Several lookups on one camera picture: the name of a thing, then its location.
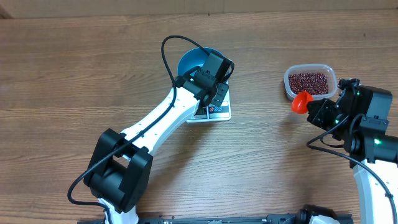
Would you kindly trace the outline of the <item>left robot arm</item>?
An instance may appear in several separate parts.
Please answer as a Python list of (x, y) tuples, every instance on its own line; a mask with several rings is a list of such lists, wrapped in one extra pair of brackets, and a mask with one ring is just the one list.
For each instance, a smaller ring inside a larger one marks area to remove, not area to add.
[(179, 61), (167, 97), (138, 123), (98, 139), (84, 184), (104, 208), (105, 223), (137, 223), (136, 204), (149, 181), (154, 154), (183, 123), (231, 118), (227, 76), (233, 63), (215, 49), (195, 48)]

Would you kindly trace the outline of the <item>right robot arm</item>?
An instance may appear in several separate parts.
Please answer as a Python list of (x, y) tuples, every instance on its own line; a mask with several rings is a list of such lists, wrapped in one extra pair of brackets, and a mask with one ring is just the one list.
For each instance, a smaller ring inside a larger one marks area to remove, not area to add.
[[(397, 223), (397, 138), (386, 134), (390, 91), (341, 79), (336, 101), (309, 101), (308, 122), (324, 129), (340, 146), (324, 152), (349, 160), (358, 188), (361, 223)], [(341, 147), (344, 153), (337, 152)]]

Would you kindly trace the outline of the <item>red measuring scoop blue handle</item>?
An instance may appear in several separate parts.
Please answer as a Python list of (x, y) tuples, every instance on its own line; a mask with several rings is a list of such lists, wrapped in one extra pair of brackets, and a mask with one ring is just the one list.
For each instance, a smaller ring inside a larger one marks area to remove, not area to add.
[(308, 112), (307, 105), (311, 101), (313, 101), (313, 96), (307, 91), (302, 91), (292, 101), (291, 109), (294, 113), (305, 114)]

